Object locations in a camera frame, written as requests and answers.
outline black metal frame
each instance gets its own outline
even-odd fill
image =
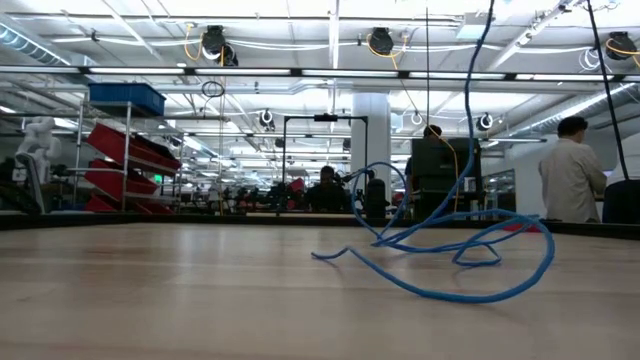
[[[287,175],[287,123],[289,120],[315,120],[314,116],[285,116],[283,129],[283,145],[282,145],[282,183],[285,182]],[[369,117],[368,116],[337,116],[337,120],[362,120],[364,121],[364,165],[367,166],[369,152]]]

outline metal shelving rack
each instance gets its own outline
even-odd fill
[[[78,116],[78,133],[77,133],[77,138],[76,138],[76,166],[73,169],[70,169],[71,171],[74,171],[75,174],[75,180],[74,180],[74,189],[73,189],[73,203],[76,203],[76,198],[77,198],[77,189],[78,189],[78,180],[79,180],[79,174],[81,173],[87,173],[87,172],[114,172],[114,173],[122,173],[122,200],[121,202],[121,210],[124,212],[126,209],[126,199],[127,198],[131,198],[131,199],[145,199],[145,200],[152,200],[155,202],[160,202],[160,203],[174,203],[176,201],[176,198],[173,196],[173,194],[175,194],[175,179],[177,178],[179,182],[181,182],[182,180],[182,166],[176,171],[174,169],[165,167],[165,166],[161,166],[161,165],[157,165],[154,163],[151,163],[149,161],[137,158],[137,157],[133,157],[129,155],[129,147],[130,147],[130,140],[131,140],[131,120],[132,120],[132,115],[133,112],[135,111],[137,114],[146,114],[146,112],[138,107],[136,107],[133,103],[131,102],[126,102],[126,103],[102,103],[102,102],[87,102],[87,97],[85,96],[81,106],[80,106],[80,112],[79,112],[79,116]],[[80,168],[80,151],[82,149],[82,126],[83,126],[83,122],[84,122],[84,116],[85,116],[85,107],[86,106],[91,106],[91,107],[113,107],[113,108],[121,108],[121,109],[126,109],[126,116],[125,116],[125,148],[124,148],[124,158],[123,158],[123,163],[121,164],[123,169],[119,170],[119,169],[92,169],[92,168]],[[178,133],[178,135],[180,136],[180,139],[183,138],[184,134],[182,133]],[[179,155],[179,161],[180,164],[182,164],[182,149],[183,149],[183,145],[181,143],[180,145],[180,155]],[[150,168],[155,168],[158,170],[161,170],[165,173],[173,173],[174,176],[174,181],[173,181],[173,191],[172,191],[172,196],[171,197],[167,197],[167,196],[156,196],[156,195],[146,195],[146,194],[138,194],[138,193],[131,193],[131,192],[127,192],[127,178],[129,175],[129,163],[134,162],[134,163],[138,163],[138,164],[144,164]],[[114,198],[113,196],[107,194],[105,191],[103,191],[102,189],[100,189],[98,186],[96,186],[96,189],[100,190],[101,193],[109,196],[111,199],[118,201],[118,199]],[[180,198],[181,195],[181,191],[182,187],[180,186],[180,183],[178,184],[178,199]],[[177,201],[178,203],[178,207],[177,207],[177,212],[180,212],[180,202]]]

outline table surface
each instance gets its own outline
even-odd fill
[[[418,232],[408,243],[464,240]],[[637,359],[640,242],[556,236],[541,282],[488,305],[407,293],[344,244],[418,286],[500,291],[529,276],[539,234],[501,266],[371,248],[359,228],[130,224],[0,232],[0,359]],[[471,258],[487,252],[473,250]]]

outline dark hair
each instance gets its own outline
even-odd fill
[[[323,166],[322,169],[320,169],[320,174],[329,174],[333,176],[335,174],[335,171],[331,166],[327,165],[327,166]]]
[[[440,128],[440,126],[438,125],[429,125],[427,127],[424,128],[424,137],[427,137],[429,135],[433,135],[433,133],[438,134],[438,136],[442,135],[442,129]]]
[[[589,123],[583,117],[571,116],[558,124],[558,137],[573,136],[582,130],[587,130]]]

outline white robot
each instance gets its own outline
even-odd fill
[[[55,119],[49,116],[40,116],[33,118],[32,122],[25,128],[25,137],[22,144],[16,151],[16,161],[18,167],[18,173],[24,166],[27,167],[27,172],[32,170],[28,164],[29,158],[33,159],[35,169],[35,175],[40,184],[46,184],[49,182],[49,167],[51,166],[51,160],[60,157],[62,153],[62,144],[60,140],[53,137],[51,130],[55,127]]]

